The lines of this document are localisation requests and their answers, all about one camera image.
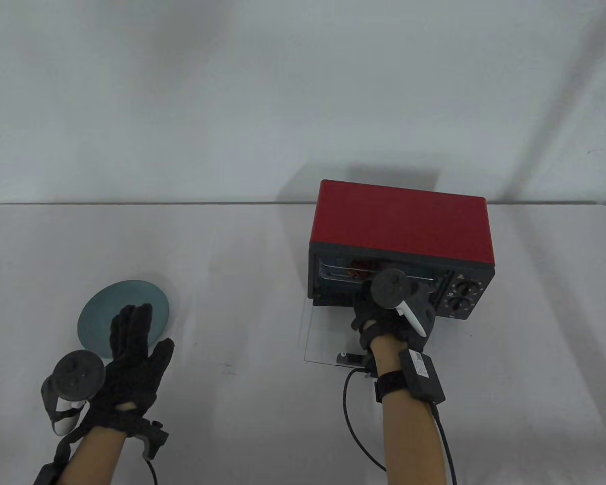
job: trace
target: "black cable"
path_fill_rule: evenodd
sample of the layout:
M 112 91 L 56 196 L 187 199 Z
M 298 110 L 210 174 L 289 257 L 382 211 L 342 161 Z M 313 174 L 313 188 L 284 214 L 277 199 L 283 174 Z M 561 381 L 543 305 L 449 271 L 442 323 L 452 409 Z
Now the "black cable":
M 366 369 L 352 369 L 347 374 L 347 377 L 345 378 L 344 397 L 343 397 L 345 424 L 347 424 L 347 429 L 350 431 L 350 434 L 352 434 L 352 437 L 355 440 L 355 443 L 359 446 L 359 448 L 361 448 L 361 451 L 363 451 L 366 454 L 366 457 L 370 458 L 370 461 L 372 461 L 375 465 L 379 466 L 382 470 L 386 471 L 386 467 L 384 467 L 380 462 L 378 462 L 377 460 L 375 460 L 373 458 L 373 455 L 371 455 L 370 453 L 368 453 L 368 451 L 366 450 L 366 448 L 364 448 L 363 444 L 361 444 L 361 441 L 359 441 L 357 435 L 352 430 L 352 426 L 350 425 L 350 419 L 347 417 L 347 407 L 345 406 L 345 395 L 347 394 L 347 383 L 350 381 L 350 378 L 352 377 L 352 374 L 354 374 L 355 372 L 363 372 L 365 374 L 368 373 Z
M 153 464 L 150 462 L 150 460 L 144 460 L 144 462 L 146 462 L 146 464 L 148 465 L 148 468 L 150 468 L 150 472 L 153 474 L 153 483 L 155 483 L 155 485 L 158 485 L 157 484 L 157 474 L 155 473 Z
M 446 442 L 444 428 L 442 427 L 442 423 L 440 422 L 440 414 L 438 413 L 437 406 L 435 404 L 431 402 L 429 403 L 429 406 L 431 407 L 431 414 L 433 414 L 435 424 L 437 424 L 437 430 L 439 430 L 440 437 L 442 438 L 442 445 L 444 445 L 444 454 L 446 455 L 446 460 L 449 462 L 449 470 L 451 471 L 451 483 L 452 485 L 458 485 L 458 481 L 456 480 L 456 469 L 453 466 L 451 451 L 449 451 L 449 443 Z

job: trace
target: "blue plate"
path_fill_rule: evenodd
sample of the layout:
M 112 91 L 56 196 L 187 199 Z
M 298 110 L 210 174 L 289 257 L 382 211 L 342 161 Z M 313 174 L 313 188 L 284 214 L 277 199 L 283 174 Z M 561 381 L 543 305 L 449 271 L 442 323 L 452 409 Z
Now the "blue plate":
M 164 292 L 148 281 L 132 279 L 119 281 L 95 294 L 79 316 L 77 332 L 83 347 L 103 358 L 111 359 L 110 323 L 126 305 L 153 306 L 153 321 L 148 333 L 148 345 L 160 338 L 169 321 L 169 300 Z

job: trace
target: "hand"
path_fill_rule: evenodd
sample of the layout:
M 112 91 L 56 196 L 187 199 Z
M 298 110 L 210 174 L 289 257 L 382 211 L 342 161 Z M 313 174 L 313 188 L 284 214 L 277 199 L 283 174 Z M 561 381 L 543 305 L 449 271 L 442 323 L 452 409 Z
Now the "hand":
M 413 329 L 409 321 L 404 316 L 400 316 L 396 310 L 386 310 L 377 305 L 370 294 L 369 282 L 366 282 L 363 286 L 363 290 L 357 295 L 354 302 L 355 319 L 351 326 L 353 330 L 358 330 L 362 335 L 360 338 L 360 344 L 363 349 L 369 349 L 372 346 L 372 342 L 376 339 L 376 335 L 372 332 L 364 333 L 366 328 L 378 323 L 384 333 L 378 333 L 378 335 L 388 337 L 388 340 L 397 340 L 405 343 L 404 349 L 409 348 L 414 351 L 422 352 L 425 343 L 428 340 L 433 329 L 433 319 L 430 319 L 423 323 L 426 330 L 427 337 L 420 337 L 418 333 Z M 435 317 L 433 309 L 427 310 L 427 315 L 432 312 Z
M 143 416 L 153 405 L 175 344 L 169 338 L 162 340 L 148 357 L 148 331 L 152 320 L 153 307 L 148 303 L 141 307 L 128 305 L 112 319 L 113 360 L 105 368 L 105 383 L 89 400 L 88 413 L 102 414 L 117 409 Z

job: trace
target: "black wristband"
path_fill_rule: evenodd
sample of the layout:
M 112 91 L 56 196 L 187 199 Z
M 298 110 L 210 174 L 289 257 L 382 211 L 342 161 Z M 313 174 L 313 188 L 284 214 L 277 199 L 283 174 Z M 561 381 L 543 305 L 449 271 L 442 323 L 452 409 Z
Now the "black wristband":
M 375 400 L 381 403 L 385 395 L 395 391 L 407 390 L 407 378 L 401 370 L 387 372 L 383 376 L 379 376 L 375 382 Z

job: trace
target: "forearm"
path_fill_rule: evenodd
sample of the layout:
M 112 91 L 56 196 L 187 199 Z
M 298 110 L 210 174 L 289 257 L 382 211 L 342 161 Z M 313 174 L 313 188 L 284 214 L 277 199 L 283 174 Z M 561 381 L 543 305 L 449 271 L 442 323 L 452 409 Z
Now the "forearm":
M 404 348 L 406 344 L 390 335 L 374 339 L 377 373 L 400 370 L 398 353 Z M 402 390 L 385 395 L 382 409 L 389 485 L 444 485 L 442 444 L 428 404 Z
M 84 437 L 59 485 L 110 485 L 126 434 L 95 427 Z

